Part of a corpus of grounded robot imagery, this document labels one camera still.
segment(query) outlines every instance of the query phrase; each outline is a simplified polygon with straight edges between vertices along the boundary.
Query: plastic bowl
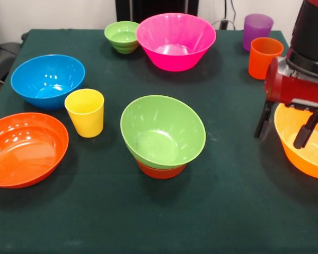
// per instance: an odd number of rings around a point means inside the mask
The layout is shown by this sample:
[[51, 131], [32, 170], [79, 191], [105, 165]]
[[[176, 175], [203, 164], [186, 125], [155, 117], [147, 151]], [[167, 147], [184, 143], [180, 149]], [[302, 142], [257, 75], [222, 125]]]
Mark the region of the plastic bowl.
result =
[[145, 164], [142, 164], [140, 161], [136, 160], [137, 164], [140, 168], [140, 170], [147, 176], [155, 178], [155, 179], [169, 179], [176, 177], [178, 174], [180, 174], [184, 168], [186, 167], [186, 164], [178, 167], [178, 168], [171, 168], [171, 169], [155, 169], [146, 166]]
[[180, 167], [203, 150], [206, 133], [193, 109], [162, 95], [148, 95], [123, 111], [120, 128], [127, 148], [141, 163], [154, 169]]
[[275, 112], [275, 126], [289, 161], [300, 171], [318, 178], [318, 124], [305, 148], [296, 149], [293, 146], [298, 131], [310, 115], [308, 111], [279, 104]]
[[135, 35], [138, 26], [136, 22], [119, 21], [107, 26], [104, 34], [119, 53], [129, 54], [139, 46]]
[[77, 59], [64, 55], [32, 58], [18, 66], [11, 84], [22, 98], [44, 110], [64, 108], [68, 94], [80, 88], [85, 67]]
[[52, 116], [21, 113], [0, 119], [0, 187], [22, 188], [45, 179], [67, 147], [67, 130]]
[[216, 40], [215, 29], [205, 20], [183, 13], [165, 13], [147, 18], [136, 36], [157, 67], [183, 71], [195, 66]]

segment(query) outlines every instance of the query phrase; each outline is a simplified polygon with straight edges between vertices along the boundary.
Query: wall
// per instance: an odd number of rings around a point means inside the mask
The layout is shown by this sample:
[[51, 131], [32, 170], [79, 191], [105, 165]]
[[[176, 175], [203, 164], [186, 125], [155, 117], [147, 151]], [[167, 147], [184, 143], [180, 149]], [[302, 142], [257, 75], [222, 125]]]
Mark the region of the wall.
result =
[[0, 43], [32, 28], [104, 29], [116, 20], [114, 0], [0, 0]]
[[[246, 15], [263, 13], [275, 20], [273, 29], [282, 30], [289, 42], [302, 1], [233, 0], [236, 28], [243, 29]], [[233, 12], [230, 1], [227, 2], [230, 19]], [[220, 20], [224, 0], [199, 0], [198, 15], [210, 23]], [[0, 43], [19, 42], [21, 34], [32, 28], [103, 29], [116, 20], [114, 0], [0, 0]]]
[[[224, 17], [224, 0], [199, 0], [198, 16], [210, 23]], [[233, 0], [237, 15], [235, 26], [237, 30], [244, 29], [245, 16], [251, 13], [262, 13], [275, 21], [273, 30], [281, 30], [287, 42], [291, 41], [292, 30], [303, 0]], [[230, 0], [227, 0], [227, 18], [232, 20], [233, 11]]]

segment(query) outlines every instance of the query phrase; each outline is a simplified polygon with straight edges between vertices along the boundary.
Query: blue bowl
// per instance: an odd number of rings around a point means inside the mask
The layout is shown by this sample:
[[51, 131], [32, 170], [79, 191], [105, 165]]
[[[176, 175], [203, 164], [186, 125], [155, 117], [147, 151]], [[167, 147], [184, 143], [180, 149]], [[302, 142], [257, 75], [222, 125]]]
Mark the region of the blue bowl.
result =
[[85, 73], [83, 64], [73, 57], [40, 56], [18, 66], [11, 84], [30, 104], [44, 110], [59, 110], [65, 107], [67, 95], [82, 86]]

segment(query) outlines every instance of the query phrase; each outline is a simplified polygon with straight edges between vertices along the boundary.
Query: dark green cloth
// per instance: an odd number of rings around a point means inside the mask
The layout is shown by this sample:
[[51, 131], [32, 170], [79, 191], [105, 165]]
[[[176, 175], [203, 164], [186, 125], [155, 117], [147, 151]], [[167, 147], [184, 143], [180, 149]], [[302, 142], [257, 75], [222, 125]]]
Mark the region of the dark green cloth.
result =
[[[105, 125], [79, 137], [65, 110], [41, 111], [10, 87], [0, 118], [44, 112], [69, 132], [63, 162], [44, 181], [0, 189], [0, 253], [318, 253], [318, 179], [288, 162], [275, 130], [253, 138], [263, 82], [248, 74], [242, 31], [218, 31], [191, 70], [156, 68], [141, 48], [120, 55], [99, 30], [32, 30], [12, 70], [60, 53], [86, 68], [84, 87], [105, 96]], [[272, 32], [286, 46], [282, 33]], [[142, 174], [123, 143], [119, 121], [149, 94], [190, 105], [207, 131], [202, 154], [178, 177]]]

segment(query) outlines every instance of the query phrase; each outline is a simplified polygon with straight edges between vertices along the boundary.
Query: orange cup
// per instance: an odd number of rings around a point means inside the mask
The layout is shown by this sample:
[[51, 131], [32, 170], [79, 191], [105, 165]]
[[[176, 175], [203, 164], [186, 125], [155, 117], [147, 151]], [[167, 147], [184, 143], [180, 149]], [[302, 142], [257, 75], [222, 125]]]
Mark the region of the orange cup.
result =
[[276, 39], [261, 37], [253, 40], [249, 61], [250, 76], [264, 80], [272, 59], [280, 57], [283, 50], [284, 46]]

